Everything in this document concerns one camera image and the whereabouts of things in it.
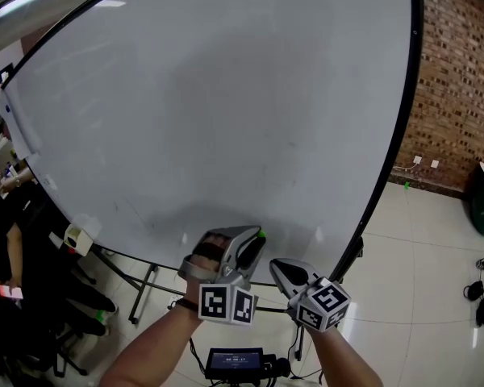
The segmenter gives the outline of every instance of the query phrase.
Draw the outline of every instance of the digital display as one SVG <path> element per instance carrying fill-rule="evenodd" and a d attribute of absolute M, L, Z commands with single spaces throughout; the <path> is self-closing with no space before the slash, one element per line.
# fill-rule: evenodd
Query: digital display
<path fill-rule="evenodd" d="M 261 367 L 258 352 L 214 352 L 211 367 L 222 370 L 247 370 Z"/>

